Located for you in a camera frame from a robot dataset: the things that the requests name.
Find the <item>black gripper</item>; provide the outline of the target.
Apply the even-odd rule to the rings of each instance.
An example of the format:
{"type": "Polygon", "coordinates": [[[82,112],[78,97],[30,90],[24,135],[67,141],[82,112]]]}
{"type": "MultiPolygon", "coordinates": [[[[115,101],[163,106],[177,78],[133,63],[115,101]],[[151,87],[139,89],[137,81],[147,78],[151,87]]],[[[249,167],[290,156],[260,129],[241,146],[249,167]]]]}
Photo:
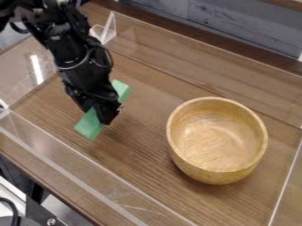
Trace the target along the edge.
{"type": "Polygon", "coordinates": [[[58,75],[66,85],[66,93],[84,112],[95,108],[98,119],[104,125],[111,124],[122,106],[110,81],[113,67],[113,62],[104,58],[86,58],[82,62],[58,64],[58,75]]]}

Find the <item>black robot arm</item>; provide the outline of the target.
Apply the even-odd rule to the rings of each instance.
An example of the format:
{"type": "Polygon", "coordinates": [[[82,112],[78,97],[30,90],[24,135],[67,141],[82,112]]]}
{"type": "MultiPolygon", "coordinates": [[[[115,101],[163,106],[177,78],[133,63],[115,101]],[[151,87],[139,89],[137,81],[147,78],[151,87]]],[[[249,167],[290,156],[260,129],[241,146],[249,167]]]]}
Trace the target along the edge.
{"type": "Polygon", "coordinates": [[[90,34],[91,25],[75,0],[0,0],[0,31],[31,34],[51,52],[66,93],[102,124],[119,114],[119,95],[110,81],[114,58],[90,34]]]}

